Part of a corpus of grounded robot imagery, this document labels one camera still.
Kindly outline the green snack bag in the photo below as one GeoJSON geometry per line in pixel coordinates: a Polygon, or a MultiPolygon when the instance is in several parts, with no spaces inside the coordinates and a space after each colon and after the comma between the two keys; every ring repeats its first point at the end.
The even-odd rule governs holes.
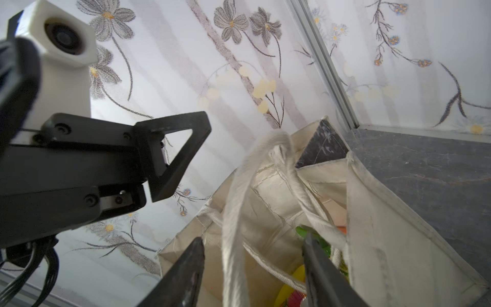
{"type": "Polygon", "coordinates": [[[302,239],[307,238],[307,236],[310,234],[312,238],[318,242],[319,246],[327,257],[331,257],[331,245],[327,243],[314,228],[306,225],[300,225],[295,228],[295,231],[302,239]]]}

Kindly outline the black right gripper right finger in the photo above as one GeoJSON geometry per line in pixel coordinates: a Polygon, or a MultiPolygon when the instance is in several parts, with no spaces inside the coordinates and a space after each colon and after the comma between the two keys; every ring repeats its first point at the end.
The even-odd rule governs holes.
{"type": "Polygon", "coordinates": [[[308,306],[368,306],[323,252],[312,234],[304,239],[303,259],[308,306]]]}

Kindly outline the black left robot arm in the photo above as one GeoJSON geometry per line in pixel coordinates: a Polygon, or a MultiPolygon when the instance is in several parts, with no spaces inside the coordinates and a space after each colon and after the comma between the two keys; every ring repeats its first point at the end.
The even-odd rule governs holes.
{"type": "Polygon", "coordinates": [[[1,41],[1,247],[55,236],[174,195],[211,133],[205,112],[124,125],[92,118],[94,31],[48,1],[1,41]]]}

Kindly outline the cream canvas tote bag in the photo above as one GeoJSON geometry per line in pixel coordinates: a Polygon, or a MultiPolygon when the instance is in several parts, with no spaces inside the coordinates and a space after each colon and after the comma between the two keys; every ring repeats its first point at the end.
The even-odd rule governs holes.
{"type": "Polygon", "coordinates": [[[470,306],[489,288],[422,217],[376,179],[327,119],[256,142],[196,217],[159,252],[167,273],[193,239],[205,267],[199,306],[273,306],[306,284],[295,228],[314,228],[369,306],[470,306]]]}

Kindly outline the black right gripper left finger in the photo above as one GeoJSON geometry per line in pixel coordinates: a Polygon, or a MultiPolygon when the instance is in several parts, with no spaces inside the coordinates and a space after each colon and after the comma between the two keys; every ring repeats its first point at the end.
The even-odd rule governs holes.
{"type": "Polygon", "coordinates": [[[205,267],[202,238],[195,238],[139,306],[195,307],[205,267]]]}

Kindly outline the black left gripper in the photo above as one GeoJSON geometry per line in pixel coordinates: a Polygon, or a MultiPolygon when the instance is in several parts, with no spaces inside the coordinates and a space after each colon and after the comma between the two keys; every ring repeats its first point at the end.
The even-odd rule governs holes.
{"type": "Polygon", "coordinates": [[[144,177],[152,202],[172,197],[211,131],[204,111],[138,122],[134,129],[51,116],[29,145],[10,145],[1,158],[1,246],[135,212],[147,202],[144,177]]]}

